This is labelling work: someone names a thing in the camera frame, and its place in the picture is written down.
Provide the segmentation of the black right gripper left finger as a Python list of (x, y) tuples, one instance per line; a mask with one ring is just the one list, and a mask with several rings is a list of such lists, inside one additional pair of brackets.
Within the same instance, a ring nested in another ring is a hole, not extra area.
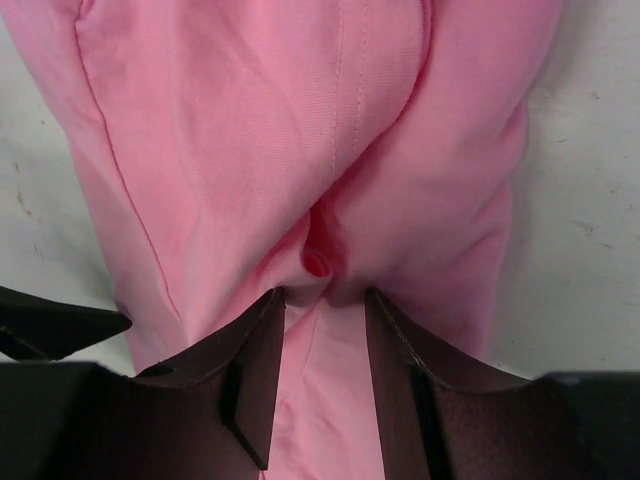
[(94, 362), (1, 365), (5, 479), (256, 479), (268, 467), (284, 334), (273, 289), (134, 377)]

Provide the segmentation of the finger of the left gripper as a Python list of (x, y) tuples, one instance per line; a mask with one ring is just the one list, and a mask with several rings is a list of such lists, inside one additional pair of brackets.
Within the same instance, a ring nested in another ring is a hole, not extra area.
[(117, 311), (1, 289), (1, 352), (16, 361), (61, 360), (119, 335), (131, 325)]

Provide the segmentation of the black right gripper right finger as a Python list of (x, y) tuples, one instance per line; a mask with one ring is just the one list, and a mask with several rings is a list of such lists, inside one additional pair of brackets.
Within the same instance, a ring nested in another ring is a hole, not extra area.
[(367, 346), (389, 479), (635, 479), (639, 375), (528, 380), (424, 329), (376, 290)]

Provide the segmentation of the pink polo shirt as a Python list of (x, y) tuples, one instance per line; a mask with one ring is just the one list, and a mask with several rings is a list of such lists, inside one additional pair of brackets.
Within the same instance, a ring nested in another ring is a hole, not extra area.
[(136, 369), (287, 292), (270, 479), (380, 479), (363, 296), (483, 353), (558, 1), (5, 1)]

